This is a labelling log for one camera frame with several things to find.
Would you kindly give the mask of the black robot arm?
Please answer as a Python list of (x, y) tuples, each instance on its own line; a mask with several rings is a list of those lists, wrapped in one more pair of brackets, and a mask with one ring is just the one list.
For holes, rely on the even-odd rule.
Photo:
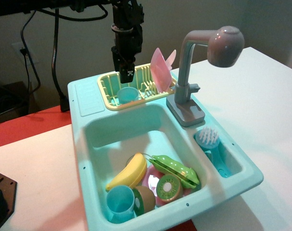
[[(111, 48), (115, 71), (120, 75), (121, 83), (133, 81), (135, 73), (135, 55), (141, 52), (143, 36), (141, 24), (144, 22), (143, 6), (135, 0), (0, 0), (0, 16), (15, 13), (30, 13), (39, 11), (56, 18), (68, 21), (86, 22), (96, 21), (107, 17), (108, 12), (103, 5), (113, 6), (112, 31), (115, 32), (115, 45)], [(75, 19), (61, 16), (57, 12), (46, 11), (46, 8), (58, 10), (70, 7), (78, 13), (90, 6), (99, 6), (104, 15)]]

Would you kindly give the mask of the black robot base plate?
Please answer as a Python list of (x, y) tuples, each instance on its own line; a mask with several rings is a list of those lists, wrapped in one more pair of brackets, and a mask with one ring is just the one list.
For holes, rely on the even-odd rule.
[(0, 228), (13, 214), (17, 182), (0, 173)]

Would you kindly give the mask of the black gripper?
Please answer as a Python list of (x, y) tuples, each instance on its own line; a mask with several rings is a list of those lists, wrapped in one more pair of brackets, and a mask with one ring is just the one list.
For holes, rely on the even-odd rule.
[(142, 27), (136, 25), (131, 29), (122, 29), (113, 24), (112, 31), (115, 32), (115, 45), (111, 48), (114, 69), (119, 72), (121, 83), (130, 83), (135, 73), (135, 55), (141, 53)]

